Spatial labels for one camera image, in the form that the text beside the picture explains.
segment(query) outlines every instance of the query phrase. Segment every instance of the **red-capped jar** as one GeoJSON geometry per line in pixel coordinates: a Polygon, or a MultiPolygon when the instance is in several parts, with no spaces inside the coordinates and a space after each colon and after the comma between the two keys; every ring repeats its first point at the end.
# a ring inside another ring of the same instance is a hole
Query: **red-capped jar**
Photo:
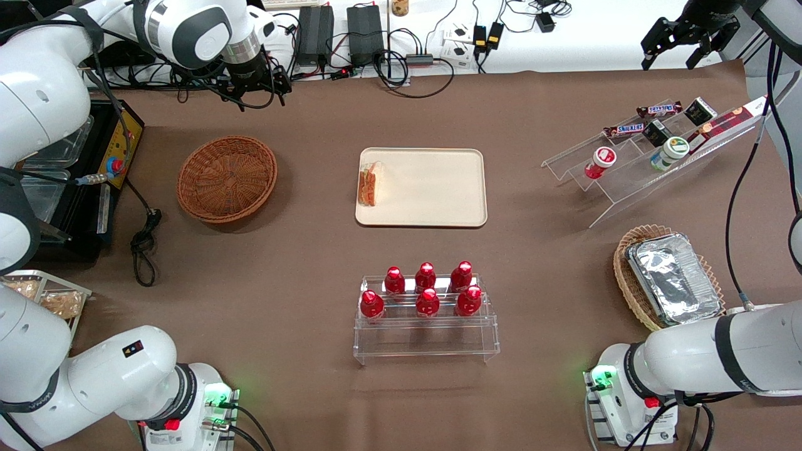
{"type": "Polygon", "coordinates": [[[440,310],[440,299],[437,297],[437,292],[433,288],[423,290],[423,293],[418,295],[418,300],[415,302],[415,309],[417,309],[418,316],[421,318],[437,316],[437,311],[440,310]]]}
{"type": "Polygon", "coordinates": [[[460,293],[454,304],[455,316],[473,316],[482,307],[482,289],[477,285],[469,286],[460,293]]]}
{"type": "Polygon", "coordinates": [[[425,262],[415,274],[415,293],[423,293],[427,288],[434,288],[436,280],[435,267],[430,262],[425,262]]]}
{"type": "Polygon", "coordinates": [[[404,294],[404,279],[401,270],[397,266],[390,266],[387,276],[384,277],[384,290],[394,295],[404,294]]]}
{"type": "Polygon", "coordinates": [[[458,267],[452,271],[451,284],[448,286],[448,291],[452,293],[460,293],[465,291],[471,285],[473,279],[473,266],[470,262],[461,262],[458,267]]]}
{"type": "Polygon", "coordinates": [[[591,179],[598,179],[613,164],[615,164],[615,151],[609,147],[600,147],[593,152],[593,161],[585,166],[585,175],[591,179]]]}
{"type": "Polygon", "coordinates": [[[359,311],[366,318],[381,318],[384,316],[384,299],[373,290],[365,290],[359,301],[359,311]]]}

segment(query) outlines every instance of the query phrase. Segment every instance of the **clear acrylic stand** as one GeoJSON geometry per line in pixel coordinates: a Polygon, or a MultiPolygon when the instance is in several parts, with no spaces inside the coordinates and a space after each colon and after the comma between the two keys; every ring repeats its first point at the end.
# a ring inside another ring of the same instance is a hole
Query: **clear acrylic stand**
{"type": "Polygon", "coordinates": [[[354,357],[362,365],[370,357],[393,356],[483,356],[487,362],[500,352],[498,322],[484,283],[474,274],[473,283],[482,289],[482,307],[473,316],[455,316],[458,294],[448,292],[449,275],[438,275],[435,290],[440,309],[434,318],[419,318],[415,309],[415,276],[404,276],[406,294],[384,290],[384,276],[365,276],[360,294],[373,290],[384,299],[384,316],[365,318],[357,298],[354,325],[354,357]]]}
{"type": "MultiPolygon", "coordinates": [[[[671,103],[673,103],[672,100],[664,100],[660,105],[671,103]]],[[[672,136],[688,138],[699,129],[699,126],[691,122],[683,113],[656,119],[660,119],[660,122],[671,131],[672,136]]],[[[548,167],[559,181],[566,177],[573,178],[582,191],[588,191],[591,187],[597,186],[604,193],[610,206],[590,224],[589,227],[593,227],[602,219],[620,213],[648,197],[661,186],[684,174],[704,168],[710,163],[716,150],[752,130],[759,119],[760,116],[756,116],[736,125],[727,131],[726,139],[702,146],[693,155],[674,163],[665,172],[659,172],[652,168],[650,158],[658,152],[658,149],[641,133],[627,139],[612,140],[604,133],[599,133],[593,138],[549,158],[543,162],[541,167],[548,167]],[[601,178],[591,180],[585,175],[585,166],[591,161],[593,151],[601,146],[614,149],[617,160],[615,165],[607,169],[601,178]]],[[[615,126],[648,122],[649,120],[633,116],[615,126]]]]}

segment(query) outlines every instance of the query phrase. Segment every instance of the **wicker basket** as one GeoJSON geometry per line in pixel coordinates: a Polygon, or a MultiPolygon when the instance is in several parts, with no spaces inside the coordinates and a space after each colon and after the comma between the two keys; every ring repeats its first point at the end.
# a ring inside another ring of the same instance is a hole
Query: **wicker basket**
{"type": "MultiPolygon", "coordinates": [[[[618,248],[616,248],[613,256],[613,269],[615,271],[615,278],[618,280],[618,286],[621,288],[621,292],[624,294],[624,299],[626,299],[627,305],[630,306],[630,310],[635,313],[635,316],[641,321],[641,323],[643,323],[651,331],[658,331],[668,327],[668,325],[664,324],[663,321],[658,318],[657,314],[654,313],[654,308],[652,307],[649,298],[646,297],[646,293],[643,291],[641,283],[638,281],[638,278],[635,277],[635,273],[632,271],[632,268],[626,259],[626,248],[636,242],[644,242],[646,240],[659,238],[670,233],[672,233],[671,229],[668,227],[663,227],[662,225],[641,225],[639,227],[635,227],[627,232],[626,235],[624,235],[624,238],[621,238],[621,242],[618,243],[618,248]]],[[[705,273],[707,273],[707,277],[709,277],[710,281],[713,283],[715,292],[719,295],[719,300],[723,306],[724,298],[721,295],[721,287],[713,275],[713,270],[710,268],[710,265],[705,262],[704,257],[699,254],[696,256],[699,258],[699,262],[702,263],[702,268],[704,268],[705,273]]]]}
{"type": "Polygon", "coordinates": [[[225,136],[187,158],[178,174],[178,202],[190,216],[221,224],[255,212],[276,185],[276,158],[259,140],[225,136]]]}

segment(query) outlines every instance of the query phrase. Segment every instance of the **brown table surface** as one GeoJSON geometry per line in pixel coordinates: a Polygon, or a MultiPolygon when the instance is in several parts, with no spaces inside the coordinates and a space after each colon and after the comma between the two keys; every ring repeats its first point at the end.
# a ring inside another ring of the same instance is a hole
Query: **brown table surface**
{"type": "MultiPolygon", "coordinates": [[[[410,89],[443,81],[413,79],[410,89]]],[[[648,334],[613,276],[611,255],[627,230],[656,223],[687,234],[719,276],[728,305],[739,303],[727,275],[723,228],[754,132],[699,175],[591,230],[599,210],[573,182],[561,184],[540,168],[636,106],[667,97],[689,103],[697,95],[719,111],[745,104],[737,62],[694,71],[466,75],[427,100],[388,95],[376,79],[295,89],[284,108],[246,113],[211,94],[192,93],[183,105],[174,93],[119,94],[147,124],[131,177],[164,211],[152,257],[160,274],[153,288],[134,281],[128,241],[144,212],[125,190],[114,244],[94,267],[43,268],[95,291],[76,350],[142,324],[161,327],[175,340],[180,361],[211,364],[242,389],[242,404],[261,419],[278,451],[577,450],[590,447],[581,370],[607,346],[648,334]],[[176,178],[190,152],[229,134],[267,143],[278,182],[250,219],[209,226],[181,211],[176,178]],[[371,146],[479,149],[487,224],[478,230],[358,225],[358,157],[371,146]],[[352,356],[361,277],[391,265],[411,273],[424,260],[448,272],[462,259],[488,286],[501,353],[487,364],[456,357],[361,368],[352,356]]],[[[733,227],[735,268],[755,303],[796,300],[802,287],[786,244],[793,216],[787,178],[765,140],[733,227]]],[[[798,404],[756,396],[716,404],[712,449],[798,449],[798,404]]],[[[663,449],[684,449],[693,414],[681,417],[679,443],[663,449]]],[[[138,447],[125,422],[111,415],[51,449],[138,447]]]]}

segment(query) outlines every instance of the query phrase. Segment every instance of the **red beverage bottle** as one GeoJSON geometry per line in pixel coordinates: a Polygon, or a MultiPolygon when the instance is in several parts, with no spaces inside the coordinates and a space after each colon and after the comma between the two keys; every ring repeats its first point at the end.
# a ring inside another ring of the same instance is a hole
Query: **red beverage bottle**
{"type": "Polygon", "coordinates": [[[418,311],[418,316],[421,318],[431,318],[437,316],[437,311],[440,310],[440,298],[437,297],[437,292],[434,288],[427,288],[423,290],[415,302],[415,309],[418,311]]]}
{"type": "Polygon", "coordinates": [[[427,288],[434,288],[435,280],[437,280],[435,267],[430,262],[425,262],[415,274],[415,293],[423,293],[427,288]]]}
{"type": "Polygon", "coordinates": [[[457,298],[456,304],[454,304],[454,315],[473,316],[480,307],[482,307],[482,289],[477,285],[471,285],[457,298]]]}
{"type": "Polygon", "coordinates": [[[397,266],[390,266],[387,276],[384,278],[384,290],[394,295],[404,294],[404,280],[401,270],[397,266]]]}
{"type": "Polygon", "coordinates": [[[452,271],[451,285],[448,286],[448,291],[451,293],[461,293],[471,285],[473,278],[473,266],[470,262],[461,262],[456,269],[452,271]]]}
{"type": "Polygon", "coordinates": [[[359,311],[366,318],[380,318],[384,315],[384,299],[373,290],[365,290],[359,301],[359,311]]]}

